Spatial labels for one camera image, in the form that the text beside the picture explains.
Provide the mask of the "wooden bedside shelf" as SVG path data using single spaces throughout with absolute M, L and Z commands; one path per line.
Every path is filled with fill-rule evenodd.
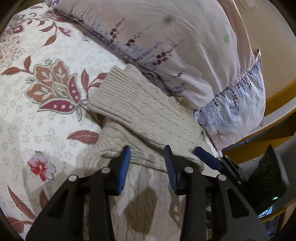
M 259 166 L 269 145 L 275 149 L 295 136 L 295 82 L 266 101 L 263 123 L 236 144 L 223 149 L 248 174 Z

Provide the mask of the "floral white bedspread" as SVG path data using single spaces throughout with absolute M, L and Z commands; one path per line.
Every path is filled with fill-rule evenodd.
M 94 145 L 90 94 L 124 62 L 52 3 L 15 14 L 1 35 L 1 210 L 24 240 Z

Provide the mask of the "pink lavender floral pillow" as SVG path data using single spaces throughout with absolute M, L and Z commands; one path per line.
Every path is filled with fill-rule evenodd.
M 148 75 L 181 96 L 215 148 L 247 137 L 264 119 L 260 52 L 234 1 L 53 1 Z

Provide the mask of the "beige cable knit sweater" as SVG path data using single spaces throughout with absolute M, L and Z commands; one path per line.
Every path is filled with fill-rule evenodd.
M 202 147 L 216 156 L 206 132 L 186 100 L 169 97 L 135 66 L 113 67 L 90 96 L 88 108 L 104 117 L 98 141 L 83 163 L 86 174 L 107 166 L 124 146 L 131 149 L 123 192 L 110 198 L 116 240 L 179 240 L 185 199 L 170 188 L 164 147 L 190 161 L 202 174 L 216 177 L 193 153 Z

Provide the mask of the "white wall switch plate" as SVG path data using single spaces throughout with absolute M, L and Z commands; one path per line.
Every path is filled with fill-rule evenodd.
M 240 2 L 245 10 L 252 10 L 257 8 L 255 0 L 240 0 Z

